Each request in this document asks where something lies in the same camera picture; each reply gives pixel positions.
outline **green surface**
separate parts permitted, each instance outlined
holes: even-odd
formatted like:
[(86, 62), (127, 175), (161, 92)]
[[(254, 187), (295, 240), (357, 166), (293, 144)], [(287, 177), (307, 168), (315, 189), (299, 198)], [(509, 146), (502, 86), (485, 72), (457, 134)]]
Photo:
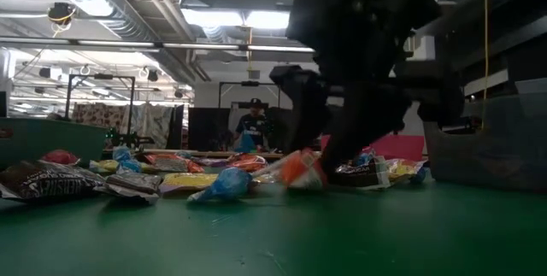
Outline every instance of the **green surface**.
[(0, 168), (23, 160), (39, 160), (52, 150), (66, 150), (78, 158), (99, 160), (108, 129), (78, 123), (33, 119), (0, 118)]
[(547, 198), (431, 183), (141, 208), (0, 201), (2, 275), (545, 275)]

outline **pink board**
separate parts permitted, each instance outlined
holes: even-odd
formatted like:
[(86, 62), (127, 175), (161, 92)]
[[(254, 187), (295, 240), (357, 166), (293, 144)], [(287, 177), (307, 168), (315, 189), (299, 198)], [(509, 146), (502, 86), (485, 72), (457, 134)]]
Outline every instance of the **pink board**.
[[(321, 137), (321, 150), (325, 149), (330, 135)], [(386, 160), (402, 158), (411, 161), (421, 161), (422, 151), (424, 150), (425, 139), (423, 136), (412, 135), (385, 135), (371, 147), (376, 151), (376, 155), (385, 157)]]

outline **baseball cap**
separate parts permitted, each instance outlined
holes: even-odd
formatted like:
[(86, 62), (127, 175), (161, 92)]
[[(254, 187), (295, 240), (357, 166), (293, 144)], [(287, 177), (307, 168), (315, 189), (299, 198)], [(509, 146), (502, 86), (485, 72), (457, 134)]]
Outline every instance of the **baseball cap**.
[(250, 106), (260, 108), (262, 107), (262, 101), (259, 98), (253, 97), (250, 99)]

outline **yellow cable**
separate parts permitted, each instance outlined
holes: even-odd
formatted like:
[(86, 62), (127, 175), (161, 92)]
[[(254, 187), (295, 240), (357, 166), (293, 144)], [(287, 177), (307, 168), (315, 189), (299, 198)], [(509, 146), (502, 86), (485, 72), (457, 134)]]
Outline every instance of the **yellow cable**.
[(74, 10), (72, 10), (72, 12), (70, 13), (70, 15), (63, 16), (62, 18), (56, 19), (56, 18), (52, 18), (52, 17), (49, 17), (49, 16), (48, 16), (48, 17), (49, 17), (50, 20), (52, 20), (52, 21), (65, 21), (65, 20), (67, 20), (68, 18), (72, 17), (75, 13), (76, 13), (76, 8), (74, 8)]
[[(253, 42), (253, 28), (249, 27), (249, 45)], [(250, 71), (253, 69), (252, 67), (252, 52), (250, 50), (247, 51), (247, 60), (249, 61), (249, 66), (247, 67), (247, 71)]]
[(488, 91), (488, 75), (490, 73), (490, 45), (488, 34), (488, 0), (485, 0), (485, 90), (482, 102), (482, 129), (485, 129), (486, 93)]

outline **orange candy wrapper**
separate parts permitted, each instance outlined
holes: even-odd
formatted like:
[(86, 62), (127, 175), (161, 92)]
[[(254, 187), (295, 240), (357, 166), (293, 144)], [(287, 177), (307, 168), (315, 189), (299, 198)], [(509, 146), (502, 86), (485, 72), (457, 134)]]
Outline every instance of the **orange candy wrapper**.
[(318, 157), (312, 150), (305, 149), (287, 156), (281, 167), (281, 181), (286, 187), (307, 190), (321, 190), (326, 186), (326, 175), (321, 170)]
[(253, 173), (263, 169), (268, 162), (262, 156), (252, 156), (248, 154), (236, 154), (228, 158), (229, 167), (237, 167), (247, 173)]

